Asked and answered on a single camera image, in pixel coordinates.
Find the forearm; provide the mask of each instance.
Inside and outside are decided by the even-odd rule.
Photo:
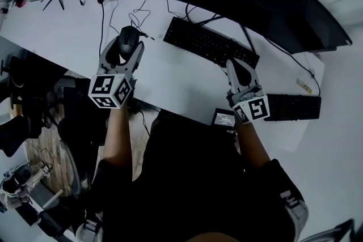
[[[236,118],[237,135],[240,148],[240,154],[247,168],[259,169],[270,158],[263,147],[260,138],[252,124],[242,125]]]
[[[132,155],[127,107],[111,109],[103,158],[111,164],[127,168],[132,174]]]

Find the red object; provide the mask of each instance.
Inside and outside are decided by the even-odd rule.
[[[26,0],[16,0],[15,3],[16,3],[16,6],[21,8],[27,3],[27,1]]]

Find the black shirt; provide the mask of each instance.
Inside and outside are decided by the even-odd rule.
[[[185,242],[207,232],[294,241],[281,193],[303,201],[277,160],[245,172],[228,135],[182,122],[152,130],[137,180],[102,160],[91,191],[94,210],[104,210],[104,242]]]

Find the white desk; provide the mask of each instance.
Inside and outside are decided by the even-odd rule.
[[[120,0],[112,24],[121,30],[130,25],[128,13],[141,6],[143,0]],[[185,4],[169,0],[170,10],[184,15]],[[53,1],[45,11],[45,3],[27,3],[23,8],[13,7],[6,16],[0,35],[8,40],[90,78],[98,67],[102,9],[96,0],[64,0],[65,11]],[[116,1],[105,5],[103,48],[116,36],[109,28],[109,19]],[[147,0],[145,9],[151,15],[142,30],[155,38],[141,38],[145,43],[140,66],[135,72],[138,79],[135,97],[147,103],[182,116],[210,124],[216,108],[229,109],[226,93],[229,89],[226,75],[210,61],[179,49],[163,41],[173,14],[168,13],[166,0]],[[138,12],[143,19],[146,12]],[[199,8],[190,13],[198,22],[213,14]],[[238,24],[221,19],[207,25],[209,28],[232,37],[246,46],[248,42]],[[291,58],[281,53],[261,36],[250,32],[252,42],[260,55],[256,71],[264,92],[270,94],[306,94],[297,86],[302,79],[318,93],[311,76]],[[324,64],[311,53],[294,55],[301,64],[313,68],[321,84]],[[308,121],[255,123],[265,146],[277,146],[294,151],[307,127]]]

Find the wooden floor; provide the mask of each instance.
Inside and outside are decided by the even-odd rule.
[[[151,123],[158,115],[156,110],[143,107],[147,128],[151,129]],[[52,112],[55,121],[58,123],[64,117],[63,105],[58,105]],[[136,179],[141,173],[142,157],[146,148],[149,136],[142,124],[142,114],[138,113],[130,117],[130,140],[133,158],[133,179]],[[63,189],[62,196],[68,196],[71,193],[71,182],[73,180],[73,171],[69,157],[66,151],[61,147],[60,137],[55,125],[47,129],[43,128],[38,139],[26,140],[26,149],[31,164],[43,161],[48,167],[52,167],[50,177],[42,179],[43,184],[53,193]],[[98,161],[102,159],[103,147],[99,147]]]

